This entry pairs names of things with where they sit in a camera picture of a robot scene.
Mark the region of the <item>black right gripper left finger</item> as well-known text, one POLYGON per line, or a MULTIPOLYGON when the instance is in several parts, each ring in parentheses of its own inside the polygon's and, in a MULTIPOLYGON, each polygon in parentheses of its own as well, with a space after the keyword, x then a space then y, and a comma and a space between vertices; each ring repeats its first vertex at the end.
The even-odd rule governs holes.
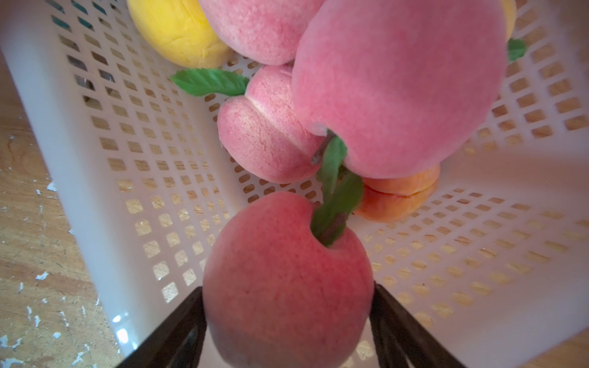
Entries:
POLYGON ((119 366, 197 367, 206 330, 202 287, 198 287, 119 366))

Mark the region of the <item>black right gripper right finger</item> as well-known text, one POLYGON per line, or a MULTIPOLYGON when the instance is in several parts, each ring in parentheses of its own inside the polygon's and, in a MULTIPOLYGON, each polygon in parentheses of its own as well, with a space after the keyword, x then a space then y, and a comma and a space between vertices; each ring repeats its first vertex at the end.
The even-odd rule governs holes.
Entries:
POLYGON ((465 368, 382 285, 374 285, 370 323, 380 367, 465 368))

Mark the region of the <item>red orange peach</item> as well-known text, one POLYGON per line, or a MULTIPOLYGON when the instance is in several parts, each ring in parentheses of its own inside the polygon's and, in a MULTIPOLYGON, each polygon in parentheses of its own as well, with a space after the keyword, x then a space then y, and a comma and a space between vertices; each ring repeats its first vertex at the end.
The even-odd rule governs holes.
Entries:
POLYGON ((441 165, 398 179, 363 178, 364 194, 354 210, 372 222, 393 223, 415 213, 436 191, 441 165))

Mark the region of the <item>pink peach with leaf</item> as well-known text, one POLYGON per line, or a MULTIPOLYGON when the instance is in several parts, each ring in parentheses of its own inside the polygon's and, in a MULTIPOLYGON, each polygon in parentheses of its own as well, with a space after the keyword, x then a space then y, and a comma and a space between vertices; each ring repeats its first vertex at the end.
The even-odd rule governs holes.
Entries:
POLYGON ((323 139, 295 116, 290 65, 265 65, 252 78, 191 68, 170 79, 192 96, 227 96, 217 118, 219 140, 245 170, 275 183, 299 182, 317 173, 312 157, 323 139))

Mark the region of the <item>yellow peach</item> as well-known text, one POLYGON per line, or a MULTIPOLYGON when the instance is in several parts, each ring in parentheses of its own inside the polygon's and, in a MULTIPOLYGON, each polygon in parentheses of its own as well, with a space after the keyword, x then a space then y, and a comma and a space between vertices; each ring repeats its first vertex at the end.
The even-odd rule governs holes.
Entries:
POLYGON ((508 61, 509 63, 512 63, 526 54, 528 46, 523 40, 512 37, 517 19, 517 5, 515 0, 501 0, 500 2, 506 19, 508 61))
POLYGON ((127 7, 139 33, 167 61, 187 68, 218 68, 234 55, 198 1, 128 0, 127 7))

